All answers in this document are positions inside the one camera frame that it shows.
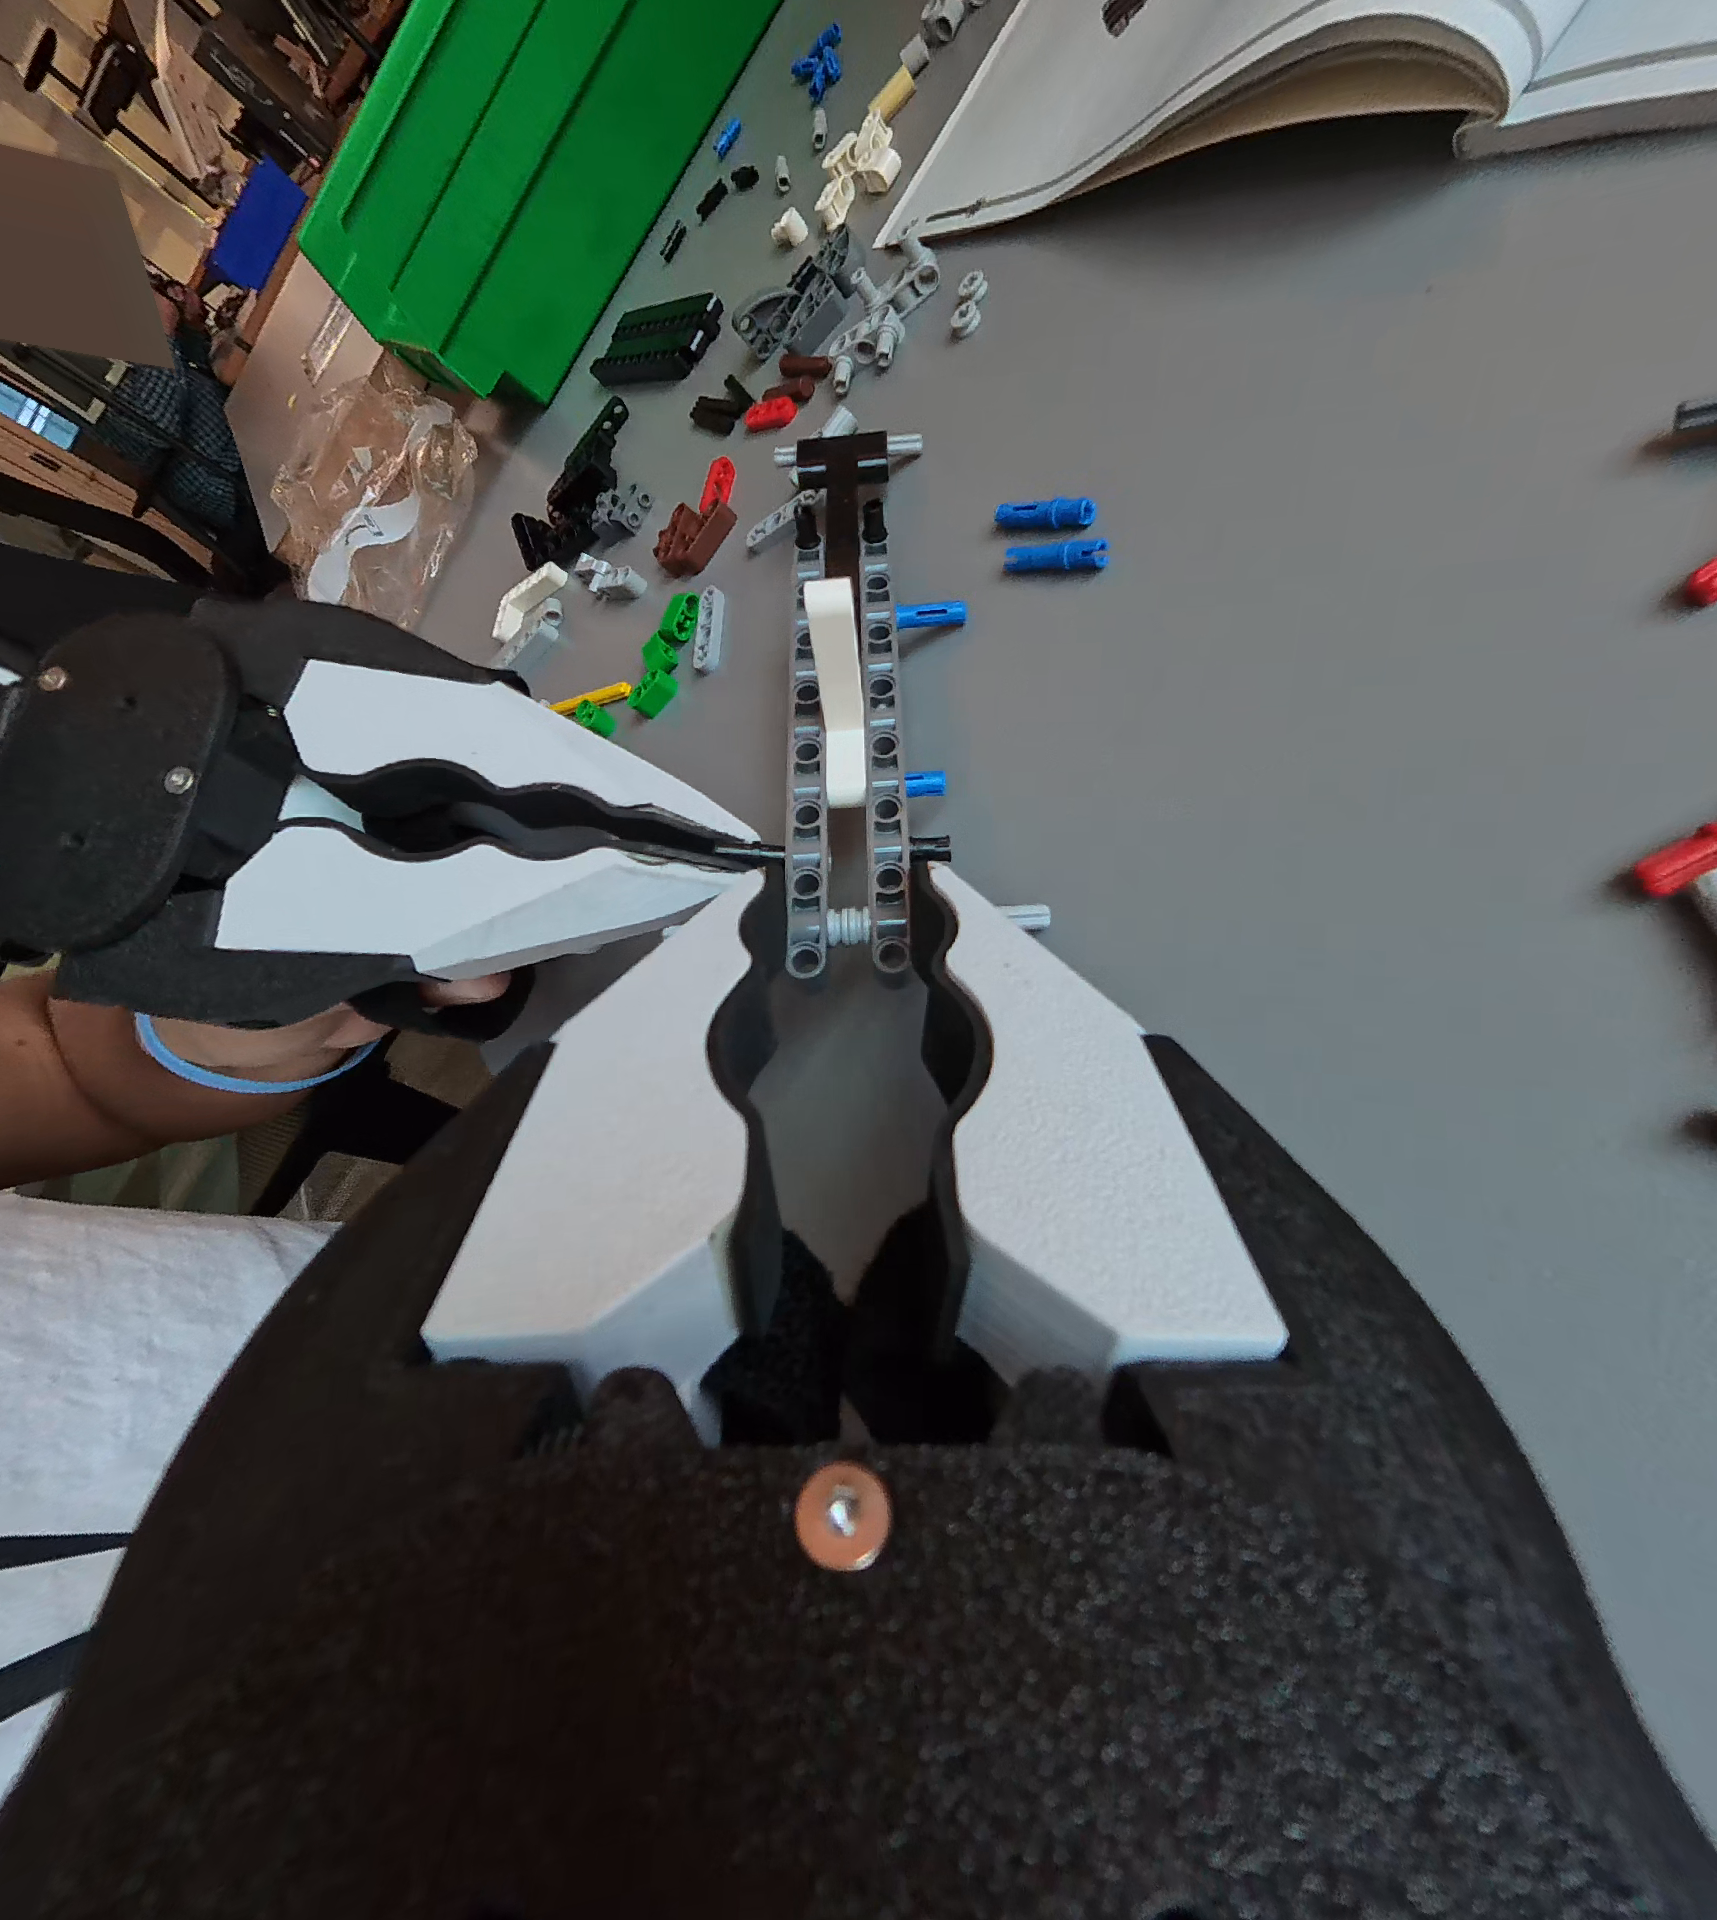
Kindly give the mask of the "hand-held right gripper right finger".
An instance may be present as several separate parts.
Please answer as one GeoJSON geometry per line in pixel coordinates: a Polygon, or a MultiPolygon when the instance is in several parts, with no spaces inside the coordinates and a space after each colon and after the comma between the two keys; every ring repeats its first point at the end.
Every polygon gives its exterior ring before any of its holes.
{"type": "Polygon", "coordinates": [[[945,1108],[937,1343],[997,1377],[1282,1356],[1152,1036],[954,868],[918,868],[917,966],[945,1108]]]}

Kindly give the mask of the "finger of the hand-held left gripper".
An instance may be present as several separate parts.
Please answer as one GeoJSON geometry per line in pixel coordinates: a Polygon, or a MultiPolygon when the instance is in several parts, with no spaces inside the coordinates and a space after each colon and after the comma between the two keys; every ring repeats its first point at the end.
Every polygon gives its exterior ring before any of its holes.
{"type": "Polygon", "coordinates": [[[765,854],[684,780],[508,685],[309,662],[284,721],[301,776],[391,853],[765,854]]]}
{"type": "Polygon", "coordinates": [[[423,977],[466,980],[657,933],[733,886],[729,871],[616,848],[534,859],[472,843],[401,856],[299,822],[276,829],[223,884],[212,945],[389,955],[423,977]]]}

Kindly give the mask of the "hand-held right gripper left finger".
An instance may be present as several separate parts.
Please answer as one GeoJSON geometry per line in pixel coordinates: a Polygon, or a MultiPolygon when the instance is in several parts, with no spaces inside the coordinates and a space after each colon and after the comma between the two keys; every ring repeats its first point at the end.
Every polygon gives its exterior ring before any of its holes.
{"type": "Polygon", "coordinates": [[[553,1038],[423,1323],[436,1363],[559,1364],[582,1399],[654,1371],[698,1439],[704,1385],[770,1326],[781,1241],[751,1089],[775,1053],[770,876],[739,876],[553,1038]]]}

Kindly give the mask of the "grey lego beam assembly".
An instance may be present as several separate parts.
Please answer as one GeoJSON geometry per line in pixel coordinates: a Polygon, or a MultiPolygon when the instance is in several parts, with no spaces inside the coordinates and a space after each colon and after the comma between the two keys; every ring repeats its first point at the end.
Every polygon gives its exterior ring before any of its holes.
{"type": "Polygon", "coordinates": [[[855,431],[791,449],[791,717],[782,966],[814,982],[841,950],[898,986],[912,972],[912,880],[950,859],[917,832],[902,745],[901,622],[885,495],[918,432],[855,431]]]}

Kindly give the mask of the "scatter of mixed lego pieces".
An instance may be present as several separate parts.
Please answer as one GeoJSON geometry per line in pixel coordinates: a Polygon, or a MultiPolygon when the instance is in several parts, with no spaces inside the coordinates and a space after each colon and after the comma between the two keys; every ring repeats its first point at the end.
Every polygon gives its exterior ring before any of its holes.
{"type": "MultiPolygon", "coordinates": [[[[851,210],[862,198],[890,191],[902,157],[893,145],[893,118],[917,91],[917,78],[937,48],[981,4],[925,4],[918,35],[901,52],[898,68],[874,95],[867,117],[835,146],[822,146],[822,84],[841,72],[841,29],[828,26],[808,56],[793,66],[797,80],[814,93],[814,138],[822,149],[822,192],[810,221],[786,205],[775,222],[775,246],[797,255],[793,275],[775,288],[746,296],[729,327],[752,362],[752,373],[770,375],[768,390],[752,394],[726,373],[725,394],[692,401],[690,423],[721,440],[743,429],[746,436],[791,426],[822,389],[841,401],[841,411],[822,423],[822,436],[855,431],[842,406],[856,370],[885,373],[905,334],[905,320],[935,298],[940,268],[918,239],[918,229],[890,243],[898,265],[883,281],[864,267],[864,249],[855,249],[851,210]]],[[[652,513],[652,495],[621,487],[616,443],[629,421],[627,392],[645,387],[675,387],[695,373],[726,324],[725,303],[714,292],[627,310],[611,345],[590,364],[604,390],[604,406],[585,431],[581,444],[561,469],[548,496],[548,518],[512,517],[512,532],[529,575],[511,588],[493,622],[496,647],[493,670],[521,679],[531,690],[531,670],[563,633],[559,591],[568,580],[598,604],[629,604],[646,592],[631,564],[611,563],[606,548],[640,536],[652,513]]],[[[697,507],[676,503],[654,542],[654,564],[676,584],[686,584],[713,564],[735,529],[731,495],[735,464],[721,452],[707,469],[697,507]]],[[[606,708],[629,704],[658,714],[676,690],[679,651],[697,638],[695,673],[721,664],[725,614],[713,588],[676,592],[658,631],[640,653],[636,685],[608,685],[553,704],[608,739],[614,718],[606,708]]]]}

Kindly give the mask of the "lego instruction booklet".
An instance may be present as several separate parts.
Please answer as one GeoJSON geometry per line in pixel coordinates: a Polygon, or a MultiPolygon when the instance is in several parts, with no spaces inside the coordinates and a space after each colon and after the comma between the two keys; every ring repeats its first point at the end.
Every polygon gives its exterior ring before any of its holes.
{"type": "Polygon", "coordinates": [[[1224,143],[1456,115],[1489,158],[1717,129],[1717,3],[1017,4],[880,244],[1005,227],[1224,143]]]}

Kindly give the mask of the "person's left hand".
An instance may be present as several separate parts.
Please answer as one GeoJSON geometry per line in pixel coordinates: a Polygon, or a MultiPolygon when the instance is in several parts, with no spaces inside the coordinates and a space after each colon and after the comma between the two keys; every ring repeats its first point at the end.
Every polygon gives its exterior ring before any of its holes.
{"type": "Polygon", "coordinates": [[[377,1020],[339,1002],[296,1023],[246,1027],[152,1016],[158,1034],[183,1059],[221,1075],[253,1080],[297,1080],[321,1075],[358,1047],[396,1033],[396,1020],[377,1020]]]}

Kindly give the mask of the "clear plastic bag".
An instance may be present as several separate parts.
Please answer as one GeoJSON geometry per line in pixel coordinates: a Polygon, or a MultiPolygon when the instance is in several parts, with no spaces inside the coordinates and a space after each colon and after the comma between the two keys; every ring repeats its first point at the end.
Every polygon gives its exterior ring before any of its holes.
{"type": "Polygon", "coordinates": [[[386,357],[317,397],[272,482],[296,594],[414,633],[479,463],[460,411],[386,357]]]}

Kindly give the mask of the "blue wristband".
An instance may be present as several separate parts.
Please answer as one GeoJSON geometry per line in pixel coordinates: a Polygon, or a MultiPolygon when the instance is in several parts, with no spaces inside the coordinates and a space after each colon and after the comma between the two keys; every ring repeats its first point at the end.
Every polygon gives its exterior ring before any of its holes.
{"type": "Polygon", "coordinates": [[[149,1059],[153,1066],[173,1076],[173,1080],[179,1080],[181,1085],[189,1089],[197,1089],[202,1092],[221,1092],[221,1094],[233,1094],[233,1097],[290,1097],[290,1094],[311,1092],[315,1089],[325,1086],[328,1082],[333,1082],[353,1073],[358,1066],[364,1065],[365,1059],[370,1059],[377,1051],[377,1045],[372,1041],[372,1042],[365,1042],[364,1047],[358,1047],[345,1053],[337,1066],[328,1068],[323,1073],[315,1073],[299,1079],[268,1080],[268,1079],[252,1079],[252,1076],[219,1073],[216,1068],[205,1068],[183,1059],[173,1049],[170,1049],[166,1041],[158,1034],[149,1015],[133,1015],[131,1027],[133,1027],[133,1041],[142,1049],[142,1053],[149,1059]]]}

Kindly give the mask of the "green plastic bin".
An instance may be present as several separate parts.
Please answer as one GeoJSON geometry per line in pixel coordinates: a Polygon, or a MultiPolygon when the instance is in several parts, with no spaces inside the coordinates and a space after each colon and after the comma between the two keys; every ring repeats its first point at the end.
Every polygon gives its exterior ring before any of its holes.
{"type": "Polygon", "coordinates": [[[775,3],[417,3],[297,230],[360,327],[554,402],[775,3]]]}

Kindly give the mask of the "blue panel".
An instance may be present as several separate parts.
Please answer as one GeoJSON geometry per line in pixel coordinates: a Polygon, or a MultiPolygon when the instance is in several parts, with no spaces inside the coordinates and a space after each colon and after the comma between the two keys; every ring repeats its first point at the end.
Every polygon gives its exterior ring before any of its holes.
{"type": "Polygon", "coordinates": [[[307,210],[306,192],[269,157],[247,172],[205,256],[204,276],[258,292],[307,210]]]}

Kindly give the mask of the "person's white shirt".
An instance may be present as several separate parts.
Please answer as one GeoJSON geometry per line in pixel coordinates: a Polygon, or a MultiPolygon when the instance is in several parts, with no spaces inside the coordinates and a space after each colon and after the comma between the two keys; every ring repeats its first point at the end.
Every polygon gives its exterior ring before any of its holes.
{"type": "MultiPolygon", "coordinates": [[[[0,1542],[126,1534],[216,1381],[336,1229],[0,1192],[0,1542]]],[[[0,1672],[80,1636],[114,1549],[0,1566],[0,1672]]],[[[0,1798],[50,1718],[6,1707],[0,1798]]]]}

